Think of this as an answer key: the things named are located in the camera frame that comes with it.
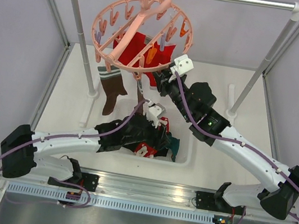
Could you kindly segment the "black sock white stripes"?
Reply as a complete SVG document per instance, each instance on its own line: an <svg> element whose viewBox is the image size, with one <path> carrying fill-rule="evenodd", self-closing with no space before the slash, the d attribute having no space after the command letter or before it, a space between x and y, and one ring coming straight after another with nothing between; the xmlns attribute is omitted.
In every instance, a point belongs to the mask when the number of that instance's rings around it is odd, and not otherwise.
<svg viewBox="0 0 299 224"><path fill-rule="evenodd" d="M164 148L164 149L160 149L160 150L158 150L157 151L157 153L155 154L155 156L154 157L166 157L166 155L167 155L167 153L168 153L168 149L166 149L166 148Z"/></svg>

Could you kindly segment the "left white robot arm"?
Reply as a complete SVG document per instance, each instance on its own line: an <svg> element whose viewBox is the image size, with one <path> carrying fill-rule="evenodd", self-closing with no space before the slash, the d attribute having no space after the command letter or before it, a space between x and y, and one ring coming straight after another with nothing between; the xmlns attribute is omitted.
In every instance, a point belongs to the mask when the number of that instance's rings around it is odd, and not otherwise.
<svg viewBox="0 0 299 224"><path fill-rule="evenodd" d="M55 155L73 152L112 152L128 149L136 156L165 157L171 153L176 159L179 139L173 137L169 123L160 119L157 125L145 115L133 113L75 133L46 133L31 130L22 124L0 144L1 172L4 178L13 179L28 175L32 170L48 169L50 181L64 182L68 188L80 184L78 161L70 159L64 164Z"/></svg>

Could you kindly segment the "red santa sock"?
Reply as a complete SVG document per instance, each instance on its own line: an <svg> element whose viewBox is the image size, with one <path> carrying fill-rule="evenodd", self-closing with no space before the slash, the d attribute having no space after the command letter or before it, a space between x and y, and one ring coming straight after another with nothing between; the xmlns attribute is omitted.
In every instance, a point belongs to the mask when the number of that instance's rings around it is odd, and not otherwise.
<svg viewBox="0 0 299 224"><path fill-rule="evenodd" d="M159 131L164 130L166 133L169 133L169 126L169 119L167 117L160 117L160 119L158 120L157 129Z"/></svg>
<svg viewBox="0 0 299 224"><path fill-rule="evenodd" d="M139 157L154 158L157 150L150 147L146 143L139 143L134 150L134 154Z"/></svg>

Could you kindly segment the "pink round clip hanger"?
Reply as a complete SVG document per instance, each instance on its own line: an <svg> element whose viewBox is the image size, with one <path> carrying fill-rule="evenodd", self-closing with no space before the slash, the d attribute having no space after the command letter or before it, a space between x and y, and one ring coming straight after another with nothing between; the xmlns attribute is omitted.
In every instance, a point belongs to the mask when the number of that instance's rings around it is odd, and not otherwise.
<svg viewBox="0 0 299 224"><path fill-rule="evenodd" d="M118 0L101 10L92 26L95 60L107 69L131 72L136 80L173 63L172 38L193 45L193 26L172 0Z"/></svg>

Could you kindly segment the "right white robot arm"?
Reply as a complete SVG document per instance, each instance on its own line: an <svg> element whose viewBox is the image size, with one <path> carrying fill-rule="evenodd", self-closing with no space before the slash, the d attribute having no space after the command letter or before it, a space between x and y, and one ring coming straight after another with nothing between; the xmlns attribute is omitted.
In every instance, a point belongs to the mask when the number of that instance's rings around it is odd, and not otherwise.
<svg viewBox="0 0 299 224"><path fill-rule="evenodd" d="M152 73L159 94L169 96L190 122L192 134L238 162L259 180L259 184L225 182L213 197L214 207L262 208L278 220L285 220L299 197L299 166L289 167L258 150L221 114L214 110L216 97L206 82L185 85L185 76L176 79L170 70Z"/></svg>

